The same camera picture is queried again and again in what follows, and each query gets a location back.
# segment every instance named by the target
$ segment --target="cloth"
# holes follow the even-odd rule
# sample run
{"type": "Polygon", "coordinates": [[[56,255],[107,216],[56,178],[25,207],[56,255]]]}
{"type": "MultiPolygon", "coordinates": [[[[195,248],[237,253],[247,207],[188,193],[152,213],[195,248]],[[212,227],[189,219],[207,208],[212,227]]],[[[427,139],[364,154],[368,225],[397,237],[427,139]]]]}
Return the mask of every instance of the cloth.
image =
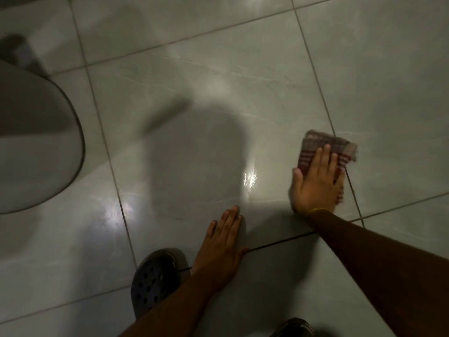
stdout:
{"type": "MultiPolygon", "coordinates": [[[[335,171],[334,181],[336,181],[341,172],[345,172],[344,168],[349,161],[356,161],[357,144],[351,143],[341,137],[335,137],[325,132],[309,130],[303,138],[301,145],[300,158],[298,159],[298,168],[304,177],[310,167],[311,160],[318,148],[323,148],[325,144],[330,144],[330,152],[338,154],[338,165],[335,171]]],[[[343,201],[343,188],[338,197],[337,204],[343,201]]]]}

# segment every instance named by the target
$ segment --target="yellow bracelet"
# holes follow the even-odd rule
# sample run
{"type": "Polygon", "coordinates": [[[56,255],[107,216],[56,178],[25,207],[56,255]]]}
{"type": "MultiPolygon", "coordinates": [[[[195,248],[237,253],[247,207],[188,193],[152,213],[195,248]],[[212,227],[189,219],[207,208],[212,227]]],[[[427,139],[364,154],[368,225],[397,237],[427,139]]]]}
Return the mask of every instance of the yellow bracelet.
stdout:
{"type": "Polygon", "coordinates": [[[307,216],[309,216],[310,214],[312,214],[314,211],[316,211],[316,210],[327,210],[326,208],[314,208],[314,209],[311,209],[311,210],[309,210],[307,213],[306,213],[306,217],[307,216]]]}

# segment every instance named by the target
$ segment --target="forearm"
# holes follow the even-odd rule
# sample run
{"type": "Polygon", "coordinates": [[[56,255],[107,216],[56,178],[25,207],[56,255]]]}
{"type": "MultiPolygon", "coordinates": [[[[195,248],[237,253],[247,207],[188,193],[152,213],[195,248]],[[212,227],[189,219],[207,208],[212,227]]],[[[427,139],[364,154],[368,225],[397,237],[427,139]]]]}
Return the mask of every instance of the forearm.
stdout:
{"type": "Polygon", "coordinates": [[[325,210],[309,222],[397,336],[449,336],[449,260],[325,210]]]}
{"type": "Polygon", "coordinates": [[[196,273],[120,337],[189,337],[213,293],[210,282],[196,273]]]}

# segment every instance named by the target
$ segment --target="person's left arm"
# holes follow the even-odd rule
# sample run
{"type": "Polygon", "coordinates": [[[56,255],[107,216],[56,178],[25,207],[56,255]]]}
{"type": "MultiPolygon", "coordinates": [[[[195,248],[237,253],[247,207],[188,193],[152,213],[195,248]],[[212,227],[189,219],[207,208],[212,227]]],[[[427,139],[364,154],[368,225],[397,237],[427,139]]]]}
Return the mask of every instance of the person's left arm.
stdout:
{"type": "Polygon", "coordinates": [[[235,276],[240,260],[249,249],[236,250],[242,217],[239,208],[212,221],[192,267],[192,276],[173,294],[120,337],[189,337],[193,334],[213,294],[235,276]]]}

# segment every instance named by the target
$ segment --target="folded towel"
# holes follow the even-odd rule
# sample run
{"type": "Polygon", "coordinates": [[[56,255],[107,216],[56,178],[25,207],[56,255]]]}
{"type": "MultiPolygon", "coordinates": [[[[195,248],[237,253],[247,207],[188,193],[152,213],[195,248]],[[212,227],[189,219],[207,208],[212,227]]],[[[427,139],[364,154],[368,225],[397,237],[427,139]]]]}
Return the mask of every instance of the folded towel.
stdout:
{"type": "MultiPolygon", "coordinates": [[[[349,161],[356,161],[357,144],[351,143],[341,137],[335,137],[325,132],[318,132],[309,130],[304,136],[300,158],[298,160],[298,168],[303,173],[304,177],[310,167],[311,160],[318,148],[323,148],[325,144],[330,144],[330,152],[338,154],[338,166],[335,170],[334,181],[337,180],[341,172],[344,172],[344,167],[349,161]]],[[[337,204],[343,201],[343,188],[338,197],[337,204]]]]}

